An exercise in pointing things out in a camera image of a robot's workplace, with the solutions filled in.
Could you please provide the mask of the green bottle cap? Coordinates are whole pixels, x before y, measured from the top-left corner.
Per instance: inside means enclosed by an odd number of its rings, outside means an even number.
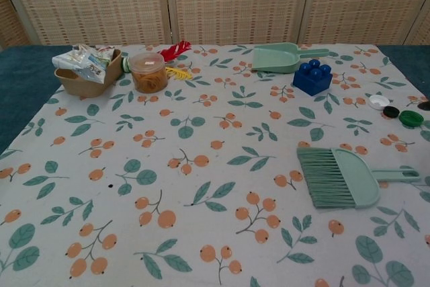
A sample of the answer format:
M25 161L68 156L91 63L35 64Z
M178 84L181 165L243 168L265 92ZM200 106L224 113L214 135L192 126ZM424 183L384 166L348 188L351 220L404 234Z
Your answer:
M419 127L424 121L422 115L412 110L403 110L399 114L398 119L404 126L412 128Z

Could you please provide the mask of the white bottle cap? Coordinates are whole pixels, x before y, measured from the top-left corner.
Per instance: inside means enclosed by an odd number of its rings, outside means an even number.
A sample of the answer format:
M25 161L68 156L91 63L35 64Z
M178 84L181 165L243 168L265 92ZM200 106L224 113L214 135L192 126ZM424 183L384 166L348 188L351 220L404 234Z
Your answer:
M390 100L383 95L371 95L368 98L368 104L375 110L383 110L386 106L390 105Z

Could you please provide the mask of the teal green cleaning brush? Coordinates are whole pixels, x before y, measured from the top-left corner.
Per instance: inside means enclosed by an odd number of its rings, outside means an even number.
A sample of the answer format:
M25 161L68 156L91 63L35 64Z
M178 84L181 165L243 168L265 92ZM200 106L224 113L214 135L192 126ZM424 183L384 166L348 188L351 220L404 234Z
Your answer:
M360 156L346 149L300 147L296 154L317 209L369 208L380 199L381 181L421 180L415 169L370 169Z

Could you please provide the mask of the blue toy building block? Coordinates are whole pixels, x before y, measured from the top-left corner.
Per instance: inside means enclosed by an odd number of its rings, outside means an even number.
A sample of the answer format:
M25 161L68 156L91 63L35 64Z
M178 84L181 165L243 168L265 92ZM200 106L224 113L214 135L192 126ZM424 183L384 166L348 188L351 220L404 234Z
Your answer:
M332 68L317 59L302 63L294 73L293 86L310 96L326 91L333 79Z

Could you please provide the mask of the mint green dustpan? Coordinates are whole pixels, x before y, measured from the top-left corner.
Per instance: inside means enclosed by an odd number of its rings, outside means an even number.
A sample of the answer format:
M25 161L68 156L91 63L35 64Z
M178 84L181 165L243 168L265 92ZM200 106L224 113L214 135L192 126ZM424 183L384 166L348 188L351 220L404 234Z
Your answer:
M328 48L299 49L290 42L256 45L253 49L252 69L267 73L290 74L298 70L302 58L325 57Z

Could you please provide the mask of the floral fruit print tablecloth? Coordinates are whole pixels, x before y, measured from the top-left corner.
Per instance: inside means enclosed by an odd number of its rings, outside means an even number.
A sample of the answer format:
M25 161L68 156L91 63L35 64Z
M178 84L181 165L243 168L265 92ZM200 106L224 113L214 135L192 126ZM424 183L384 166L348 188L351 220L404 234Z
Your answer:
M0 154L0 287L430 287L430 112L373 45L336 44L330 88L251 70L249 45L194 46L192 80L59 87ZM416 169L364 210L317 210L299 147Z

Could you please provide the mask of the woven bamboo folding screen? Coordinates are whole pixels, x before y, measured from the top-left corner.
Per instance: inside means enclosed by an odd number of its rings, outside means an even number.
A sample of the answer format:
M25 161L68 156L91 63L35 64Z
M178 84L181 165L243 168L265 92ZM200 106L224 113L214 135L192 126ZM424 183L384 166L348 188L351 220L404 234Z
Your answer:
M0 49L180 40L430 45L430 0L0 0Z

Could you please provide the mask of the red feather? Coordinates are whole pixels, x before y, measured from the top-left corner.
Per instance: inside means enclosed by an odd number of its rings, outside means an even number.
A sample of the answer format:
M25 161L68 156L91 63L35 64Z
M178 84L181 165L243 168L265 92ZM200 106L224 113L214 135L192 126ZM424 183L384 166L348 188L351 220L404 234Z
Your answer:
M174 44L169 48L159 51L159 54L164 58L164 61L167 63L172 60L175 60L184 52L190 49L191 49L191 43L188 41L182 40L181 42Z

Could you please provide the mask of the clear jar of rubber bands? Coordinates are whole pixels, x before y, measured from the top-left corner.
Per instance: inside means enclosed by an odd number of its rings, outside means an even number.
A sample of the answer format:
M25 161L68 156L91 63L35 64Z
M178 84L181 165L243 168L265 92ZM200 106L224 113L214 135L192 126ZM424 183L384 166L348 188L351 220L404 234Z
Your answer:
M168 84L165 61L162 55L148 52L128 60L135 89L141 93L156 93Z

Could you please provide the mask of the brown paper box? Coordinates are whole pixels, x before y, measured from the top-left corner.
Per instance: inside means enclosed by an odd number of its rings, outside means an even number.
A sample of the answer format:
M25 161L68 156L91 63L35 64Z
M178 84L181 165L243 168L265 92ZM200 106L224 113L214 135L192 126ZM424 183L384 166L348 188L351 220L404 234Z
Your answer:
M121 61L122 52L119 49L115 49L113 59L107 66L103 84L84 80L69 69L56 69L54 75L68 94L89 98L98 97L122 74Z

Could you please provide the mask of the crumpled snack bag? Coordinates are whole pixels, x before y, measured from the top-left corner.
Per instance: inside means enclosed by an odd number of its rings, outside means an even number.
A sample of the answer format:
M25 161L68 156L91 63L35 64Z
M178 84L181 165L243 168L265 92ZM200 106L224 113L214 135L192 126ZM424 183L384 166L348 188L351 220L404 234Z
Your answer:
M80 78L99 84L105 81L108 65L111 63L115 48L112 46L96 48L77 44L73 49L54 56L52 64L58 69L72 70Z

